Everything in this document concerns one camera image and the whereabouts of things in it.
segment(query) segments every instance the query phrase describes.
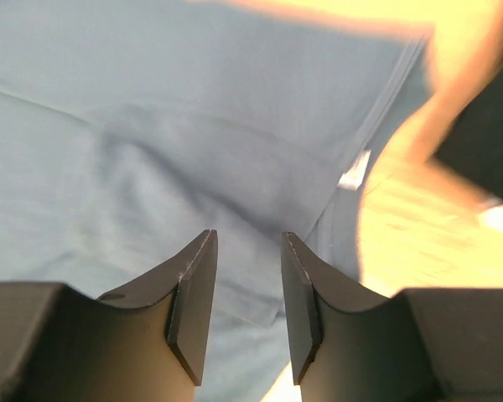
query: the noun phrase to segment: black object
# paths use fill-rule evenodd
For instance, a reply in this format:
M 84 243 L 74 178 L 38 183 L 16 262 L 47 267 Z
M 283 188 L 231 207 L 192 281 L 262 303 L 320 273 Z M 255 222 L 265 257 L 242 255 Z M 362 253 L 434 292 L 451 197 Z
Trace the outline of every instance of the black object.
M 434 157 L 503 199 L 503 67 L 464 108 Z
M 293 378 L 303 402 L 503 402 L 503 290 L 392 299 L 283 235 Z
M 98 301 L 0 283 L 0 402 L 191 402 L 201 384 L 216 232 Z

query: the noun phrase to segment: clothing tag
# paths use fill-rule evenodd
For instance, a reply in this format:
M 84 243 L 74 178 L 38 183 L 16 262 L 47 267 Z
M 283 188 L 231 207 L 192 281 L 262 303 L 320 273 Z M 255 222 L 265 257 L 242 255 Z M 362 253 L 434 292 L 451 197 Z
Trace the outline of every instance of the clothing tag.
M 367 164 L 371 151 L 363 151 L 355 160 L 348 172 L 343 173 L 337 187 L 346 188 L 349 190 L 357 190 L 363 183 L 363 177 L 366 175 Z

